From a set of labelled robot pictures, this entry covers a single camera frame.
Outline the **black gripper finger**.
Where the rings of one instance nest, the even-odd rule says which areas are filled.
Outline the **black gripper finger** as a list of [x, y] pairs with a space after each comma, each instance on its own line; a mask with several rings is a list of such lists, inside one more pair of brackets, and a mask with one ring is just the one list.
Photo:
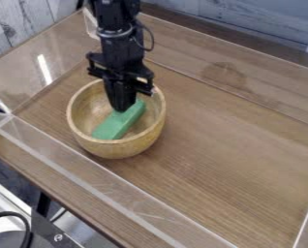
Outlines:
[[136, 90], [132, 84], [122, 82], [120, 90], [120, 110], [126, 111], [136, 102]]
[[118, 83], [117, 80], [112, 80], [109, 78], [105, 78], [104, 79], [104, 85], [105, 85], [106, 95], [109, 98], [110, 107], [116, 111], [121, 111], [121, 109], [122, 109], [122, 104], [120, 102], [121, 84]]

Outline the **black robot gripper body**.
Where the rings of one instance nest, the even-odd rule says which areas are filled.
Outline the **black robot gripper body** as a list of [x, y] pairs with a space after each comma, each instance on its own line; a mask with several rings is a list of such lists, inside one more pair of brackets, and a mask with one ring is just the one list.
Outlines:
[[117, 80], [133, 85], [136, 94], [153, 94], [154, 73], [144, 64], [145, 52], [154, 47], [145, 47], [144, 34], [100, 33], [101, 51], [89, 52], [89, 74], [101, 79]]

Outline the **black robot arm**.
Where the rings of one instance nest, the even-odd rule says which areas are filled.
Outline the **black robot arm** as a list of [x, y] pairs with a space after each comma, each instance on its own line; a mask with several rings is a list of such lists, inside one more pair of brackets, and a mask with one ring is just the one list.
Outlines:
[[101, 78], [110, 107], [125, 112], [136, 103], [138, 93], [153, 94], [154, 73], [144, 64], [144, 31], [154, 37], [137, 19], [140, 0], [90, 0], [98, 27], [96, 35], [101, 52], [88, 52], [88, 74]]

